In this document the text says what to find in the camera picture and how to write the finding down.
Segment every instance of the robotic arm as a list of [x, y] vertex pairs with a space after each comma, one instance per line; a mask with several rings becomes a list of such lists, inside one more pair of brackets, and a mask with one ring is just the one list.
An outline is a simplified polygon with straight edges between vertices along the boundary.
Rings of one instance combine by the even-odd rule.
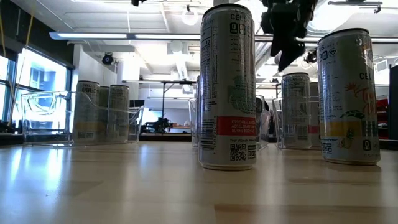
[[306, 36], [318, 0], [262, 0], [262, 4], [268, 10], [261, 16], [261, 27], [264, 33], [274, 35], [271, 56], [282, 52], [278, 65], [282, 71], [304, 54], [305, 44], [296, 37]]

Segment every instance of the light fixture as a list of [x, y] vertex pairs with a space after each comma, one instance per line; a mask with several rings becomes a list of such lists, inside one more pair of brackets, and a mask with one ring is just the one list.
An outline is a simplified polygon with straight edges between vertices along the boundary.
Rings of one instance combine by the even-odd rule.
[[188, 26], [193, 26], [198, 22], [198, 11], [196, 9], [190, 9], [187, 4], [187, 10], [182, 12], [181, 20]]
[[256, 83], [256, 85], [279, 85], [280, 83]]
[[[59, 33], [50, 32], [54, 40], [191, 40], [200, 41], [200, 34], [113, 34], [113, 33]], [[256, 35], [256, 42], [272, 42], [272, 35]], [[306, 38], [296, 38], [298, 41], [306, 44], [315, 44], [321, 39], [321, 36], [311, 36]], [[372, 37], [373, 44], [398, 44], [396, 37]]]
[[151, 81], [151, 80], [123, 80], [123, 83], [162, 83], [162, 81]]
[[[165, 100], [189, 100], [192, 97], [165, 97]], [[148, 97], [148, 99], [153, 99], [153, 100], [163, 100], [162, 97]]]
[[89, 33], [55, 33], [55, 32], [50, 33], [51, 38], [53, 38], [52, 34], [57, 34], [59, 37], [63, 39], [126, 39], [127, 38], [127, 34], [89, 34]]
[[200, 40], [199, 34], [135, 34], [142, 40]]

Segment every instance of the cable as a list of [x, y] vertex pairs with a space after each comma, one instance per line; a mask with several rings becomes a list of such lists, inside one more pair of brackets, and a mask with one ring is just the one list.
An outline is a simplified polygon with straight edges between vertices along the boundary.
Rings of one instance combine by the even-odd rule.
[[[36, 1], [35, 1], [34, 5], [33, 5], [32, 12], [30, 12], [30, 22], [29, 22], [29, 28], [28, 28], [28, 31], [27, 31], [26, 44], [25, 44], [25, 49], [26, 50], [27, 50], [27, 46], [29, 45], [30, 32], [32, 31], [32, 24], [33, 24], [33, 18], [34, 18], [35, 10], [36, 10]], [[12, 116], [13, 116], [14, 107], [15, 107], [15, 104], [16, 104], [16, 95], [18, 94], [19, 82], [21, 81], [22, 71], [24, 70], [25, 54], [22, 54], [21, 72], [19, 74], [19, 79], [18, 79], [17, 86], [16, 86], [16, 89], [15, 89], [15, 94], [14, 94], [13, 89], [11, 88], [12, 105], [11, 105], [10, 117], [9, 117], [9, 121], [8, 121], [8, 126], [9, 127], [11, 127], [11, 124], [12, 124]]]

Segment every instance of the aluminum can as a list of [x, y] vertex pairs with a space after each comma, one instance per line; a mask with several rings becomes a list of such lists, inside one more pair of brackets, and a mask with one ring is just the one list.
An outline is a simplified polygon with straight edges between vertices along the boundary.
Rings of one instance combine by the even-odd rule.
[[311, 122], [308, 132], [310, 133], [312, 149], [320, 149], [321, 140], [319, 133], [319, 87], [317, 82], [310, 83], [310, 111]]
[[246, 170], [256, 162], [254, 22], [237, 4], [207, 10], [201, 24], [202, 166]]
[[197, 117], [196, 117], [196, 142], [197, 146], [199, 147], [200, 143], [200, 97], [201, 97], [201, 90], [200, 90], [200, 76], [197, 76]]
[[380, 160], [372, 42], [366, 29], [320, 39], [320, 132], [326, 161], [373, 165]]
[[108, 141], [125, 142], [129, 137], [129, 91], [124, 85], [109, 88]]
[[99, 103], [98, 106], [98, 132], [100, 135], [99, 141], [106, 140], [106, 133], [108, 128], [108, 103], [109, 103], [109, 87], [101, 86], [99, 88]]
[[77, 144], [95, 142], [98, 138], [98, 110], [96, 107], [100, 100], [100, 84], [92, 81], [78, 81], [75, 94], [73, 141]]
[[287, 149], [309, 149], [310, 77], [307, 73], [290, 73], [282, 77], [282, 128]]

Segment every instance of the security camera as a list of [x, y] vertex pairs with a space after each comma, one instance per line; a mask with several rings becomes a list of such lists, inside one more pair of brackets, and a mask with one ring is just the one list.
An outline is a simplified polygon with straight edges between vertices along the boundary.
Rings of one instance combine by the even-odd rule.
[[102, 58], [102, 63], [104, 65], [111, 65], [113, 62], [112, 52], [106, 52], [105, 56]]
[[138, 6], [139, 1], [140, 1], [140, 0], [131, 0], [131, 4], [132, 4], [133, 6]]

